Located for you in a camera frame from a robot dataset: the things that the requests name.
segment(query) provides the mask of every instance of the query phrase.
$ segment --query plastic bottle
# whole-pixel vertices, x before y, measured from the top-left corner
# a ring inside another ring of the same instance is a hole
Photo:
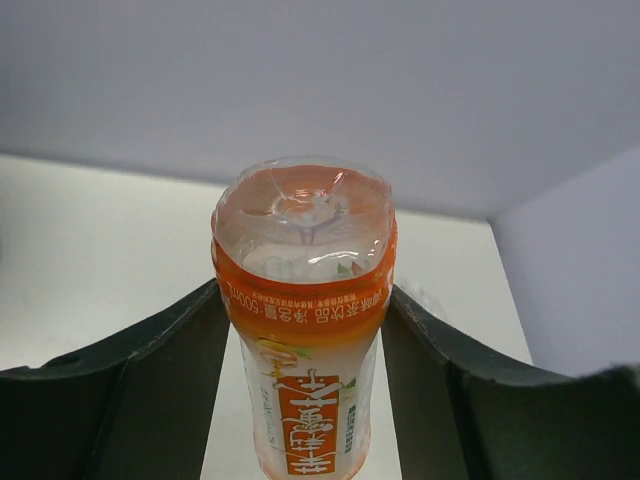
[[[341,160],[272,160],[240,175],[211,224],[260,467],[271,480],[352,478],[369,448],[374,340],[393,285],[389,186]]]

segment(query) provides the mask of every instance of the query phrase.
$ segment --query upside-down bottle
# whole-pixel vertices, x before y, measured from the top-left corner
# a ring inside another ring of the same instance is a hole
[[[340,160],[272,160],[226,190],[211,226],[260,467],[271,480],[352,478],[369,448],[374,340],[393,285],[389,186]]]

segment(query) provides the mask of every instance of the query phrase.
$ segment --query orange rectangle with chinese characters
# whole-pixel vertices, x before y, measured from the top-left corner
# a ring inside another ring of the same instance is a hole
[[[336,469],[338,376],[282,377],[278,390],[289,475],[320,475]]]

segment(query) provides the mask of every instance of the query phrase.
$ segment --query white surface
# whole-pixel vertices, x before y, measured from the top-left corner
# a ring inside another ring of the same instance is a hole
[[[637,144],[637,0],[5,0],[0,150],[228,181],[366,162],[484,217]]]
[[[219,186],[0,157],[0,369],[39,366],[156,313],[211,278]],[[397,278],[484,343],[530,361],[489,226],[399,212]],[[361,478],[399,465],[383,357]],[[231,332],[203,479],[262,479]]]
[[[537,366],[640,364],[640,148],[493,226]]]

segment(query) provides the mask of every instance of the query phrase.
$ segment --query beverage bottle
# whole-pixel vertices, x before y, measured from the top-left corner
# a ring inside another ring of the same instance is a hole
[[[341,160],[272,160],[240,175],[211,224],[260,467],[271,480],[352,478],[369,448],[375,339],[393,285],[389,186]]]

